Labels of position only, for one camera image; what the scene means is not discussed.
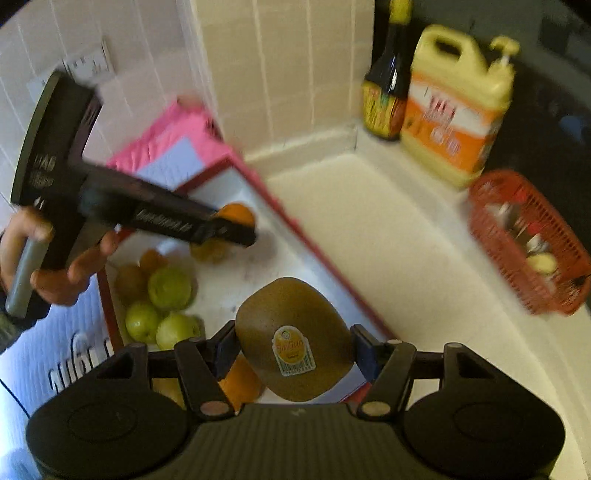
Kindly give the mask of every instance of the green apple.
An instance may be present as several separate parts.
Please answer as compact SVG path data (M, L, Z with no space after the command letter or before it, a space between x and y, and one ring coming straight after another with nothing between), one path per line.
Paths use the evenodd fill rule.
M148 280L148 294L156 308L181 310L191 299L191 279L180 268L164 267Z
M125 326L136 342L154 343L159 324L158 310L147 301L137 301L127 310Z
M187 338L201 335L199 322L182 313L171 313L158 327L156 343L161 350L172 350L174 345Z

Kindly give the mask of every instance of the wall socket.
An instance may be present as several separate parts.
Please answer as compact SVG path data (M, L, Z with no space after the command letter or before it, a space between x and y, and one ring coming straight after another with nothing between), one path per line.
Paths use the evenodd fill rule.
M106 43L65 59L66 71L81 83L98 85L115 74Z
M53 68L27 83L33 102L39 101L49 77L55 70L68 72L76 81L87 85L98 85L115 75L109 50L103 41L101 45L88 49L82 54L63 59Z

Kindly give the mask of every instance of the tiled wall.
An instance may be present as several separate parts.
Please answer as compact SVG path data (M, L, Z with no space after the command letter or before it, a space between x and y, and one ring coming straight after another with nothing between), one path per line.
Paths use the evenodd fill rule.
M102 37L117 75L100 85L105 106L89 158L105 161L176 94L200 89L175 0L32 0L0 30L0 228L12 212L6 199L35 108L27 83Z
M374 0L189 1L228 141L252 150L359 113Z

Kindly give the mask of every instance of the bottle label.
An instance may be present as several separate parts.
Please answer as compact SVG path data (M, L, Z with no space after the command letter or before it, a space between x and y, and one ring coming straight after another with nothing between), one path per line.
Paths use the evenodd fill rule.
M387 140L395 138L404 122L406 100L384 93L372 82L363 84L363 118L365 126Z
M503 112L478 107L413 73L402 131L467 173L481 170L501 128Z

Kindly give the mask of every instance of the white countertop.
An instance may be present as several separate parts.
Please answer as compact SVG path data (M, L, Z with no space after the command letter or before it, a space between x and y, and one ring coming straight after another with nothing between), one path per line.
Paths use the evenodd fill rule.
M247 161L397 337L427 351L464 343L553 406L567 429L553 477L587 480L589 314L528 315L469 235L465 193L364 132ZM435 388L417 382L415 396Z

